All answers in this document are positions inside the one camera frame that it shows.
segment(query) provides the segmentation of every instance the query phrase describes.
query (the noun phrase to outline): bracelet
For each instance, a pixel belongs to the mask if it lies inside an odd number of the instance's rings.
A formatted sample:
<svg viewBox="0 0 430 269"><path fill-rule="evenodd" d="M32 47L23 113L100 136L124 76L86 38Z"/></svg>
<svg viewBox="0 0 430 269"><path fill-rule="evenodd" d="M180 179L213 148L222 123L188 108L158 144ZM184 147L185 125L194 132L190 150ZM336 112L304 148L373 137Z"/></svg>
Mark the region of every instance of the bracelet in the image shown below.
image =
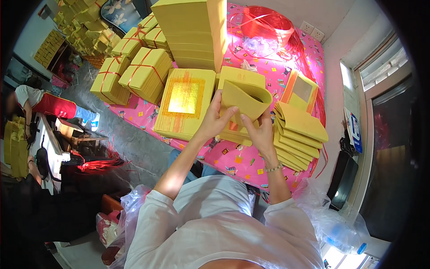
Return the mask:
<svg viewBox="0 0 430 269"><path fill-rule="evenodd" d="M272 168L272 169L267 169L267 167L264 167L264 170L266 170L266 172L274 172L274 171L276 171L276 170L278 170L278 169L280 169L280 168L282 168L282 163L281 163L281 161L279 161L279 165L278 165L277 167Z"/></svg>

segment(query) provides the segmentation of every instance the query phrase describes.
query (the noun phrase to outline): chair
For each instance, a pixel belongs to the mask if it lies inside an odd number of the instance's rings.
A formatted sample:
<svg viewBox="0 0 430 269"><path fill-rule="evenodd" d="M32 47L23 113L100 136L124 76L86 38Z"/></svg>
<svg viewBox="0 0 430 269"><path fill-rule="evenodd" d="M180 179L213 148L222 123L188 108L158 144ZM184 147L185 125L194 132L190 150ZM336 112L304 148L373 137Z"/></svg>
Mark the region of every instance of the chair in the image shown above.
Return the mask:
<svg viewBox="0 0 430 269"><path fill-rule="evenodd" d="M132 27L137 27L142 17L146 16L148 16L146 8L138 11L132 0L108 0L100 9L100 18L120 37L123 37Z"/></svg>

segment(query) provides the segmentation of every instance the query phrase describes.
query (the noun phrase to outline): blue cushion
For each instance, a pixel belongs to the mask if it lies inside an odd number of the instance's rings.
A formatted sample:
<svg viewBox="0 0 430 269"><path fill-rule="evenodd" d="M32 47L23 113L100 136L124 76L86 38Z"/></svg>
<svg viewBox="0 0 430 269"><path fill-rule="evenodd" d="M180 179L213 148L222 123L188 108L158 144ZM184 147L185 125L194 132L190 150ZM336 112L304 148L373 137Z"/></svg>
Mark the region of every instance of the blue cushion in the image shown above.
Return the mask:
<svg viewBox="0 0 430 269"><path fill-rule="evenodd" d="M124 33L137 27L142 20L132 0L108 0L101 9L101 16Z"/></svg>

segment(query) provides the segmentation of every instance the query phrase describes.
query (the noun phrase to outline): shoe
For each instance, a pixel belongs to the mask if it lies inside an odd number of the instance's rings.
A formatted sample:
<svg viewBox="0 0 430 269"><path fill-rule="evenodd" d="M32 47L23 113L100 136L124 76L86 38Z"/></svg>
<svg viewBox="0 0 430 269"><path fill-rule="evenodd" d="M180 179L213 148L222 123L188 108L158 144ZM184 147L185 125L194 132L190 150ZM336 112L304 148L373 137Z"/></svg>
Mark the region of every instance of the shoe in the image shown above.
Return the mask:
<svg viewBox="0 0 430 269"><path fill-rule="evenodd" d="M100 120L100 113L96 113L97 116L95 119L91 122L91 131L95 132L98 129L98 121Z"/></svg>

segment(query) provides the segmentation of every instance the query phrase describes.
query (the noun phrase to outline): wall socket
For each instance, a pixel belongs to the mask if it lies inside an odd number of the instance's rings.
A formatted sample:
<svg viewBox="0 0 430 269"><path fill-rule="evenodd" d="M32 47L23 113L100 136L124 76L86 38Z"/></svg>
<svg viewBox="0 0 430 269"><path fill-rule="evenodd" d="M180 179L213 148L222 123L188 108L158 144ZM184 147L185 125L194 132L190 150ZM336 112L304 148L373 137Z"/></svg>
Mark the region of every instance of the wall socket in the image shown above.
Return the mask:
<svg viewBox="0 0 430 269"><path fill-rule="evenodd" d="M313 27L313 25L305 21L303 21L300 26L300 29L305 31L308 34L311 34L314 28L315 27Z"/></svg>
<svg viewBox="0 0 430 269"><path fill-rule="evenodd" d="M325 34L323 32L321 32L320 30L314 28L312 30L312 33L310 34L310 36L314 37L316 40L321 42L321 40L323 40Z"/></svg>

